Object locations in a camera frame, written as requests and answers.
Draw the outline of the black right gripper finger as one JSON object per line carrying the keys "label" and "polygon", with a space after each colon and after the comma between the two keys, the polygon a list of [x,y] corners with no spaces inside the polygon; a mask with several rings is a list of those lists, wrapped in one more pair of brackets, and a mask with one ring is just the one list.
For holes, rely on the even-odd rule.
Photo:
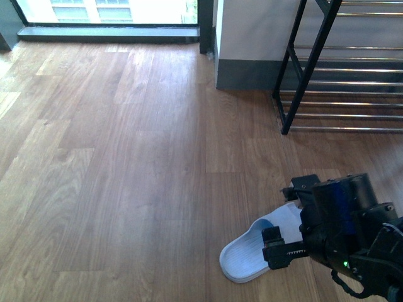
{"label": "black right gripper finger", "polygon": [[265,228],[261,234],[263,257],[270,269],[286,268],[292,260],[309,256],[303,241],[285,243],[278,226]]}
{"label": "black right gripper finger", "polygon": [[297,208],[302,208],[302,202],[299,198],[299,194],[302,189],[297,187],[286,187],[281,190],[284,196],[284,203],[293,203]]}

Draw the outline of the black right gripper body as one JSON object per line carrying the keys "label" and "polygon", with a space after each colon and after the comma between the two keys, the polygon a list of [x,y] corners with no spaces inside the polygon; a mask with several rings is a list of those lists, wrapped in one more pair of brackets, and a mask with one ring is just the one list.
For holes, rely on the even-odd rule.
{"label": "black right gripper body", "polygon": [[322,182],[315,174],[294,177],[289,187],[299,198],[302,240],[316,262],[359,279],[354,255],[366,256],[384,223],[397,219],[392,203],[379,203],[368,174]]}

